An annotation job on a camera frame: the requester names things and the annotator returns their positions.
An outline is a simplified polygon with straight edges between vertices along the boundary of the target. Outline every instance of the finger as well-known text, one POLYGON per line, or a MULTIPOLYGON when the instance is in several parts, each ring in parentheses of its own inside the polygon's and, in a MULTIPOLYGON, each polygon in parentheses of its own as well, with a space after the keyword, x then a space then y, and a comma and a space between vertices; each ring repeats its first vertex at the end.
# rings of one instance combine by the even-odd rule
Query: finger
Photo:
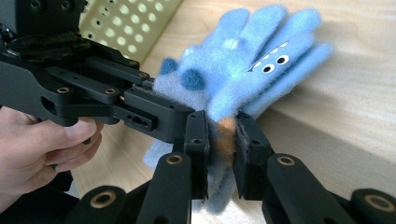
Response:
POLYGON ((43 166, 35 175, 29 178, 26 182, 13 188, 12 192, 15 194, 29 193, 35 189, 39 189, 48 185, 58 173, 50 166, 43 166))
POLYGON ((1 107, 0 118, 0 125, 31 125, 39 122, 39 120, 33 116, 8 108, 6 106, 1 107))
POLYGON ((74 147, 62 148, 47 153, 45 165, 60 164, 65 161, 73 160, 74 158, 84 154, 99 138, 100 133, 96 132, 91 137, 91 142, 88 145, 78 144, 74 147))
POLYGON ((251 57, 250 62, 256 58, 263 45, 283 21, 286 13, 287 10, 281 5, 272 5, 260 8, 251 16, 241 33, 244 47, 251 57))
POLYGON ((24 127, 8 142, 9 148, 25 158, 41 156, 56 148, 73 147, 90 138, 97 130, 93 119, 82 118, 72 127, 62 127, 46 120, 24 127))
POLYGON ((69 171, 90 161, 95 155, 96 151, 98 150, 101 141, 102 141, 102 135, 99 135, 99 138, 96 140, 96 142, 93 143, 93 145, 87 151, 85 151, 84 154, 74 158, 73 160, 58 164, 55 168, 56 171, 57 172, 69 171))
POLYGON ((252 102, 242 108, 242 111, 254 119, 277 99, 290 92, 293 87, 308 77, 315 69, 324 63, 332 54, 332 47, 322 44, 309 50, 289 72, 278 80, 271 88, 262 92, 252 102))
POLYGON ((287 20, 279 31, 271 38, 263 49, 266 53, 282 43, 289 41, 293 36, 313 33, 320 26, 321 19, 319 13, 311 8, 300 10, 287 20))
POLYGON ((213 46, 218 48, 226 43, 227 40, 237 39, 243 30, 249 17, 247 9, 238 8, 225 13, 220 21, 216 30, 210 35, 203 46, 213 46))

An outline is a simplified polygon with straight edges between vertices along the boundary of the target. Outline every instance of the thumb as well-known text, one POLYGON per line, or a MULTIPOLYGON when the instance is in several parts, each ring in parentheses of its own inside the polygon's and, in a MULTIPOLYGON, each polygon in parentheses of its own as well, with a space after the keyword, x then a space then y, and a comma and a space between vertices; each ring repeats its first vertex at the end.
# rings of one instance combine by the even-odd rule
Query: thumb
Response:
POLYGON ((23 138, 20 140, 23 147, 19 148, 29 148, 31 153, 42 155, 55 149, 78 145, 90 138, 96 130, 96 122, 89 118, 80 118, 71 127, 62 127, 46 120, 23 129, 23 138))

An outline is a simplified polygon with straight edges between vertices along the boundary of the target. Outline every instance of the glove finger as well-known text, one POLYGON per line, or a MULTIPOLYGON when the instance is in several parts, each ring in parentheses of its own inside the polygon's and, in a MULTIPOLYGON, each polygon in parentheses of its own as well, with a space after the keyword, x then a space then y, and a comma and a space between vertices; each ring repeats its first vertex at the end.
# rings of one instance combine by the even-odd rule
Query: glove finger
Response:
POLYGON ((331 54, 332 47, 328 44, 312 48, 274 85, 245 105, 242 111, 254 119, 258 118, 269 105, 290 92, 296 84, 307 78, 310 73, 324 63, 331 54))
POLYGON ((290 16, 263 49, 263 53, 276 48, 293 36, 313 33, 320 26, 319 13, 311 8, 300 10, 290 16))
POLYGON ((229 79, 209 103, 207 113, 215 122, 236 116, 238 109, 265 90, 314 44, 312 35, 298 35, 273 49, 239 77, 229 79))
POLYGON ((205 204, 206 211, 212 214, 219 214, 224 211, 225 207, 233 197, 235 190, 236 183, 233 175, 233 168, 229 167, 225 171, 219 188, 211 195, 211 197, 209 196, 209 200, 205 204))
POLYGON ((205 48, 223 46, 227 40, 234 39, 240 35, 249 17, 249 11, 238 8, 225 13, 215 31, 202 44, 205 48))
POLYGON ((258 9, 251 16, 240 36, 246 51, 249 52, 248 56, 251 57, 249 62, 252 63, 257 57, 286 14, 287 10, 281 5, 272 5, 258 9))

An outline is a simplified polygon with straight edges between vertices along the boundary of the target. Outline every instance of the human hand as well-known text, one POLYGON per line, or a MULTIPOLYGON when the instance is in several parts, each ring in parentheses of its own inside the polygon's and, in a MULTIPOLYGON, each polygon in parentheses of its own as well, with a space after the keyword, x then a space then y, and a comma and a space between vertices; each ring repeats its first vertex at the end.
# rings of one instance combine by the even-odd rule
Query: human hand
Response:
POLYGON ((0 108, 0 212, 59 172, 89 161, 101 143, 103 123, 82 118, 72 127, 0 108), (88 138, 88 145, 81 144, 88 138))

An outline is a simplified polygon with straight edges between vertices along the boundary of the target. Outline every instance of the blue fabric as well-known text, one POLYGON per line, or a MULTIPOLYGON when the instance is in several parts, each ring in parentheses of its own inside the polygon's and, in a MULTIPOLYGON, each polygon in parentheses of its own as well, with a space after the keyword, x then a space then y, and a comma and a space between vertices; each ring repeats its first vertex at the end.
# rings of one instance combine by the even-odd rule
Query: blue fabric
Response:
MULTIPOLYGON (((331 46, 315 41, 319 25, 314 9, 289 17, 280 5, 260 8, 251 16, 239 8, 225 13, 201 45, 186 48, 178 61, 163 61, 153 89, 208 115, 209 199, 194 202, 194 209, 203 206, 219 213, 235 191, 235 115, 244 111, 257 118, 329 58, 331 46)), ((155 168, 171 150, 171 144, 155 140, 145 163, 155 168)))

